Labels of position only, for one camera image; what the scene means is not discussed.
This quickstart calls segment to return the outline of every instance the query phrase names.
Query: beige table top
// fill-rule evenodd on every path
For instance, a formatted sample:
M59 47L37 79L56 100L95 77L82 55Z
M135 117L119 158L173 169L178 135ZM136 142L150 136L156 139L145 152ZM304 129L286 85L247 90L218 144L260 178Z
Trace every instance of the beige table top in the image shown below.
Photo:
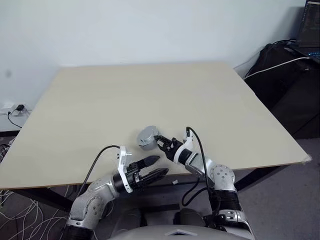
M224 63L71 67L55 77L0 164L0 188L81 183L112 144L126 146L134 161L159 154L153 168L187 173L160 150L137 146L149 125L178 140L186 126L194 128L205 154L234 170L310 160ZM117 164L115 150L104 153L89 181Z

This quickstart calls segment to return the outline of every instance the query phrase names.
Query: laptop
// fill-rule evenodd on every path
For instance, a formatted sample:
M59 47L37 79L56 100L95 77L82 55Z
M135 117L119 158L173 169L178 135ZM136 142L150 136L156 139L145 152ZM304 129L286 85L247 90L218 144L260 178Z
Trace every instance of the laptop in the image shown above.
M320 1L307 0L296 44L292 49L320 64Z

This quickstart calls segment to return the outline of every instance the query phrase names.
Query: white mounting bracket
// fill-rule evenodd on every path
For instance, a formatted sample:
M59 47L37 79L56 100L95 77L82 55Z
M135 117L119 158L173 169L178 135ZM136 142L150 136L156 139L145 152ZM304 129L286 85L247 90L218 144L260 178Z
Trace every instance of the white mounting bracket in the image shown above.
M121 176L123 185L125 190L130 194L133 192L132 188L130 187L126 173L127 173L127 156L130 156L131 153L127 152L125 146L120 146L120 153L119 153L119 164L118 164L118 172Z
M190 131L190 136L187 135L187 132L184 133L184 137L183 137L183 145L181 147L178 148L178 150L176 151L174 157L173 157L173 162L175 164L179 163L179 156L182 153L183 150L188 149L190 151L192 151L194 145L193 145L193 132Z

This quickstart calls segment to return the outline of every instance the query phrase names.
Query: power adapter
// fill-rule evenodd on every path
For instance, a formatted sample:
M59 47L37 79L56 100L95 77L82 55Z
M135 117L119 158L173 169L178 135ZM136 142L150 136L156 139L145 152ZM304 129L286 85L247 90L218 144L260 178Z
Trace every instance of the power adapter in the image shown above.
M17 111L22 111L23 109L25 109L25 105L19 104L19 105L16 107L15 110L17 110Z

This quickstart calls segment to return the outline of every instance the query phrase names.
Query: laptop screen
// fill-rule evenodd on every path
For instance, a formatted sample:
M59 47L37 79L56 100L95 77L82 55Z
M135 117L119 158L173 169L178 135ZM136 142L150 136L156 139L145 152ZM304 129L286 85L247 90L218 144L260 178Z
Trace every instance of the laptop screen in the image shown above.
M299 47L320 46L320 1L307 1L297 38Z

